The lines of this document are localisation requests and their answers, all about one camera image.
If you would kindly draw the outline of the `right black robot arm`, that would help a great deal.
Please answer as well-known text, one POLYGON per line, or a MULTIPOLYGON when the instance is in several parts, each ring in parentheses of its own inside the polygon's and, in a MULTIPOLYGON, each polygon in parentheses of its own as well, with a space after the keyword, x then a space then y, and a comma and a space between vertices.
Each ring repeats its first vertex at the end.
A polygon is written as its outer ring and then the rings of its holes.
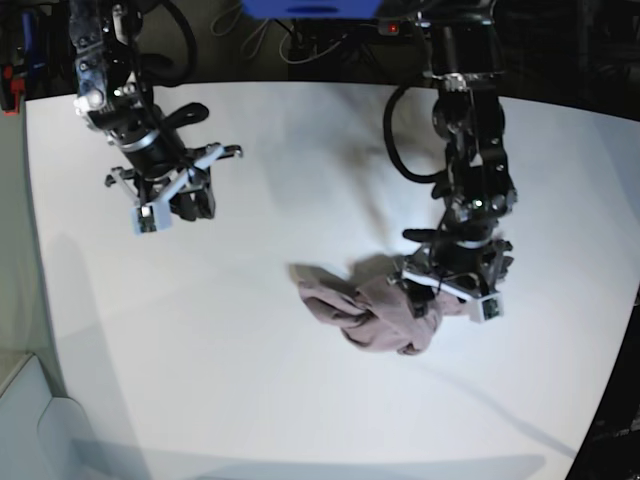
POLYGON ((167 75, 172 62, 163 55, 143 54, 137 39, 149 7, 140 1, 73 1, 69 36, 75 49, 76 113, 102 133, 126 158, 114 167, 106 187, 119 186, 131 199, 137 233, 169 228, 178 217, 211 220, 216 202, 211 167, 222 159, 240 157, 239 145, 210 143, 189 148, 181 128, 205 121, 208 108, 187 103, 169 115, 154 100, 157 86, 177 87, 193 73, 197 43, 188 20, 171 1, 162 2, 186 44, 186 65, 167 75))

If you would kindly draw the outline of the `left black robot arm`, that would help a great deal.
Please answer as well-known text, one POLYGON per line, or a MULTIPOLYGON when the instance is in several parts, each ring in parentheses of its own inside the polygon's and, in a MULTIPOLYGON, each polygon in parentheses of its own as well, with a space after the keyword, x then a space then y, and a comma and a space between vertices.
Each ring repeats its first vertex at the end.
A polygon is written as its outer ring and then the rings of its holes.
POLYGON ((504 147, 505 115, 497 92, 504 62, 491 1, 403 1, 398 17, 411 22, 418 40, 431 41, 431 78, 438 90, 432 123, 445 141, 445 166, 421 175, 402 162, 392 117, 412 86, 401 84, 383 114, 385 147, 407 180, 432 185, 445 210, 433 229, 406 229, 418 250, 404 260, 403 278, 460 301, 469 316, 484 322, 504 313, 496 285, 513 259, 510 242, 495 235, 517 190, 504 147))

